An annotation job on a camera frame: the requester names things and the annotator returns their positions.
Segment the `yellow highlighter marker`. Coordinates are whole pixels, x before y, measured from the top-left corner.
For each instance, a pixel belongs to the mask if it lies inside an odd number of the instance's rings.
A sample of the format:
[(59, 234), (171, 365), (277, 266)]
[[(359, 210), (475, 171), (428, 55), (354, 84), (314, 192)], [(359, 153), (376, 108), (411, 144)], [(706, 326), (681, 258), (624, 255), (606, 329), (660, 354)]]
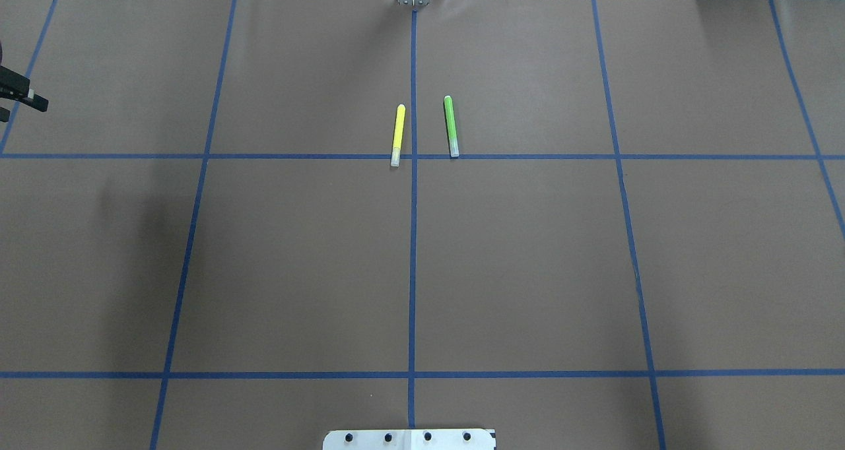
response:
[(405, 104), (398, 104), (395, 111), (395, 122), (393, 122), (393, 135), (389, 160), (390, 168), (398, 168), (399, 163), (401, 162), (405, 116), (407, 116), (407, 107), (405, 107)]

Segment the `green highlighter marker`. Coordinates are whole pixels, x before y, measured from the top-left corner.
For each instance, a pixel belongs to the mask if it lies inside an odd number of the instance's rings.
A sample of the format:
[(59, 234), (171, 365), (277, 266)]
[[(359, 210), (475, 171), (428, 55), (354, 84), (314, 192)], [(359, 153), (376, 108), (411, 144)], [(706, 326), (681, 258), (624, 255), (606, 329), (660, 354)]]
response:
[(446, 117), (446, 134), (450, 158), (458, 158), (461, 153), (459, 152), (459, 141), (457, 137), (455, 102), (452, 96), (444, 96), (443, 108), (444, 117)]

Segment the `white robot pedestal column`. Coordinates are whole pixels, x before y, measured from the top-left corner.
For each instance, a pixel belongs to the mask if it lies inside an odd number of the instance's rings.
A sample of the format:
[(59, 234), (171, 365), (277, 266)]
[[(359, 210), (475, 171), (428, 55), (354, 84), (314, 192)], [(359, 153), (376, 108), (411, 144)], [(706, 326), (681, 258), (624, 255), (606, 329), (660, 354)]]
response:
[(436, 428), (331, 431), (323, 449), (496, 449), (495, 431)]

